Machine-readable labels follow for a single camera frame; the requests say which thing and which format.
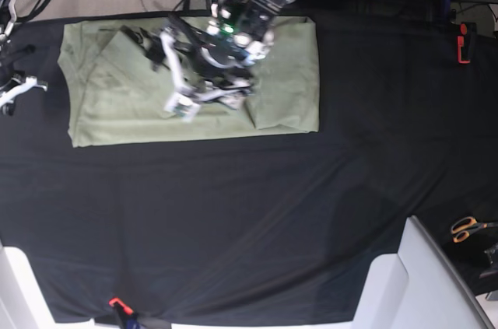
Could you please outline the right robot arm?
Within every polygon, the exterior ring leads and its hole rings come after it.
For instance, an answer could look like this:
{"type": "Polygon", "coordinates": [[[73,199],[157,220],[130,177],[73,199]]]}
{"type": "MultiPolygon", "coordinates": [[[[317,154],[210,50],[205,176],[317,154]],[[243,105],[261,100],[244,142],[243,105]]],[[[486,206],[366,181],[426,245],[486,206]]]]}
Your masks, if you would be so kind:
{"type": "Polygon", "coordinates": [[[13,50],[12,36],[23,24],[39,16],[52,0],[38,0],[31,12],[19,16],[16,3],[19,0],[1,0],[1,114],[12,116],[16,109],[16,98],[32,89],[46,91],[48,84],[34,75],[15,69],[15,63],[30,56],[36,50],[32,45],[13,50]]]}

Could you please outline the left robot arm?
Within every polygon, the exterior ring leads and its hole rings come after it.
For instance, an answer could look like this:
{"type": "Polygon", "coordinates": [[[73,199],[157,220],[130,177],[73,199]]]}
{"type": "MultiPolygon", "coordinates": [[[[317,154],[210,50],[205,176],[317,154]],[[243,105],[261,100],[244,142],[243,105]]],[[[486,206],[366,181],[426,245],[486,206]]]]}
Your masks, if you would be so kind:
{"type": "Polygon", "coordinates": [[[164,110],[191,121],[207,103],[240,109],[253,92],[251,66],[274,44],[275,18],[294,1],[216,0],[205,30],[169,13],[151,36],[173,85],[164,110]]]}

